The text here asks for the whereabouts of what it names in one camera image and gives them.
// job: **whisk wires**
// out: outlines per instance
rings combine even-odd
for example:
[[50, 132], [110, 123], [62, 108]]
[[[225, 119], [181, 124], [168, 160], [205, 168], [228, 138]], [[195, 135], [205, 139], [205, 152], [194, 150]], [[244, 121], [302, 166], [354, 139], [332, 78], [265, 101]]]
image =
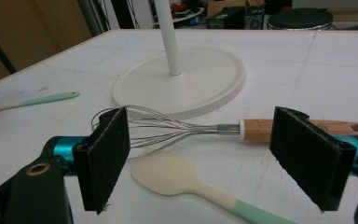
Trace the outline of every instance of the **whisk wires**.
[[[125, 105], [129, 112], [128, 119], [130, 129], [131, 149], [151, 147], [148, 153], [129, 159], [140, 158], [153, 152], [169, 147], [191, 135], [198, 134], [238, 134], [238, 125], [198, 125], [183, 122], [158, 111], [138, 105]], [[91, 121], [91, 128], [95, 130], [98, 123], [94, 123], [96, 117], [111, 108], [100, 111]]]

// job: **wooden whisk handle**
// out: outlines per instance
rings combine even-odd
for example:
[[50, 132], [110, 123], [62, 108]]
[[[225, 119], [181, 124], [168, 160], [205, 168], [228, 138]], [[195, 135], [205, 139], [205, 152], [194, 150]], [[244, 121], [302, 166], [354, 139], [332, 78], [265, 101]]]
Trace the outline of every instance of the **wooden whisk handle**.
[[[240, 138], [243, 140], [269, 142], [272, 119], [240, 120]], [[311, 123], [331, 135], [358, 135], [358, 123], [335, 120], [310, 120]]]

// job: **whisk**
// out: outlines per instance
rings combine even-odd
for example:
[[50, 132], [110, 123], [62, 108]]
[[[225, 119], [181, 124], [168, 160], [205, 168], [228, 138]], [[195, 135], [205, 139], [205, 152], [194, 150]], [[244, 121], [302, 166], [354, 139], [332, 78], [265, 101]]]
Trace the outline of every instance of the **whisk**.
[[[134, 117], [134, 119], [128, 119], [131, 149], [154, 146], [155, 148], [149, 153], [162, 150], [189, 136], [199, 134], [237, 135], [241, 140], [258, 142], [268, 142], [271, 136], [272, 119], [242, 119], [237, 124], [199, 125], [183, 122], [138, 105], [124, 107], [127, 107], [129, 117]], [[93, 129], [98, 125], [98, 123], [93, 124], [94, 119], [105, 110], [100, 111], [92, 119]], [[355, 122], [335, 120], [311, 120], [311, 122], [332, 135], [358, 135], [358, 123]]]

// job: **white table surface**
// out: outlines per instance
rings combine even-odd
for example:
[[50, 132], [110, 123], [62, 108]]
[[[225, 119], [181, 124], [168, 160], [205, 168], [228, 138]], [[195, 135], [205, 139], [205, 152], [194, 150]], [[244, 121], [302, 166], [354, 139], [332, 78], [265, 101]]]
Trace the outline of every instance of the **white table surface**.
[[[240, 94], [227, 105], [192, 119], [201, 124], [272, 119], [274, 107], [312, 119], [358, 121], [358, 33], [285, 31], [176, 32], [178, 46], [226, 49], [245, 63]], [[87, 136], [98, 111], [115, 107], [117, 76], [163, 51], [159, 31], [112, 31], [0, 81], [0, 102], [80, 91], [75, 99], [0, 112], [0, 184], [39, 156], [50, 137]], [[197, 136], [170, 149], [190, 160], [200, 179], [238, 199], [297, 223], [353, 223], [358, 178], [350, 176], [340, 207], [322, 213], [281, 168], [265, 144], [234, 136]], [[123, 168], [107, 211], [85, 212], [76, 177], [66, 177], [75, 223], [243, 223], [196, 196], [162, 196]]]

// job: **cream spatula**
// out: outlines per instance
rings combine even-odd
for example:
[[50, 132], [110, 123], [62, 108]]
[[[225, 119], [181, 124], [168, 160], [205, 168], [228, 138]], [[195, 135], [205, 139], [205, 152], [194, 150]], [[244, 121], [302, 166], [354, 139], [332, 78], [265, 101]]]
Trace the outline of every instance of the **cream spatula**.
[[189, 161], [170, 152], [160, 151], [137, 160], [131, 167], [131, 174], [140, 184], [158, 194], [197, 194], [254, 224], [295, 223], [205, 185]]
[[38, 104], [44, 104], [44, 103], [55, 102], [55, 101], [60, 101], [60, 100], [66, 100], [66, 99], [71, 99], [71, 98], [77, 97], [79, 95], [80, 95], [79, 92], [71, 91], [71, 92], [36, 98], [33, 100], [0, 103], [0, 110], [9, 109], [9, 108], [13, 108], [13, 107], [19, 107], [19, 106], [25, 106], [25, 105], [38, 105]]

